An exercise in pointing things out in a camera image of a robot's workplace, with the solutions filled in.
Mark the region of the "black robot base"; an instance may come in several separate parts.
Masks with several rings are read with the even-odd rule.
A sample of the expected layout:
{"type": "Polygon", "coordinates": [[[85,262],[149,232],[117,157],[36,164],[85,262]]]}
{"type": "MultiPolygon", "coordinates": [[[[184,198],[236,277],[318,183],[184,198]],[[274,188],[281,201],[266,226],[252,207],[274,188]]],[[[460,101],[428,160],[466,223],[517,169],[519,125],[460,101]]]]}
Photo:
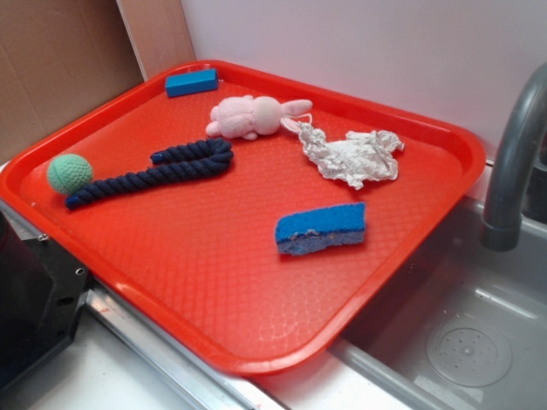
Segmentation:
{"type": "Polygon", "coordinates": [[[74,341],[89,280],[54,239],[22,239],[1,217],[2,394],[74,341]]]}

